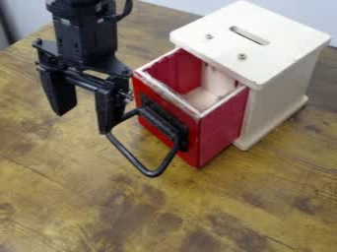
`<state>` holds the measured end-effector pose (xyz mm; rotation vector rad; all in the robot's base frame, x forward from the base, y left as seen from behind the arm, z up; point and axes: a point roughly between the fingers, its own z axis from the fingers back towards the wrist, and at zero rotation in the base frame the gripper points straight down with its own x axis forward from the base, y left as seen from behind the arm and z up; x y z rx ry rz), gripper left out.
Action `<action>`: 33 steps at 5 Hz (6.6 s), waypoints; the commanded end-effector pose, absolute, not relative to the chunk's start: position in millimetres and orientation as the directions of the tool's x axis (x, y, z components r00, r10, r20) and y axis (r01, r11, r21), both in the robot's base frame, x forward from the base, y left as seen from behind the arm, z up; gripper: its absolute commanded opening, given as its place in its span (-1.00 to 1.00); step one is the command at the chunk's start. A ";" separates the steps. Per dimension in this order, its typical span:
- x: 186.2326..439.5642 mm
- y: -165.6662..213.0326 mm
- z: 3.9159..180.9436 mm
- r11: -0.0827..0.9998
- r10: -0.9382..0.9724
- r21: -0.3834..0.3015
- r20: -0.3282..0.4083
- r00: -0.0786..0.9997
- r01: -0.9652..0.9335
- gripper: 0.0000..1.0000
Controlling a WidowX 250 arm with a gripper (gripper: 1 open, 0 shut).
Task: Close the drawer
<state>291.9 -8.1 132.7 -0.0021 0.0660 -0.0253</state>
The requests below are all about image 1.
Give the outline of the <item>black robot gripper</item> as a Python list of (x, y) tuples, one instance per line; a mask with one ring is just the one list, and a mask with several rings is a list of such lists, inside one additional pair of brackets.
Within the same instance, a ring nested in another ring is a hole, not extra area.
[(77, 104), (74, 87), (65, 82), (69, 72), (94, 71), (108, 78), (129, 79), (131, 69), (117, 59), (117, 22), (132, 10), (125, 0), (45, 0), (52, 15), (54, 40), (37, 39), (41, 87), (53, 113), (61, 116)]

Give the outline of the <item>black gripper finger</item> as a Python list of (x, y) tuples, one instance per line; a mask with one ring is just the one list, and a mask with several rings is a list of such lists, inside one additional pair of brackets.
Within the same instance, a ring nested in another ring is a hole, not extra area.
[(101, 135), (110, 132), (121, 122), (128, 96), (128, 79), (108, 78), (104, 85), (94, 91), (94, 104)]

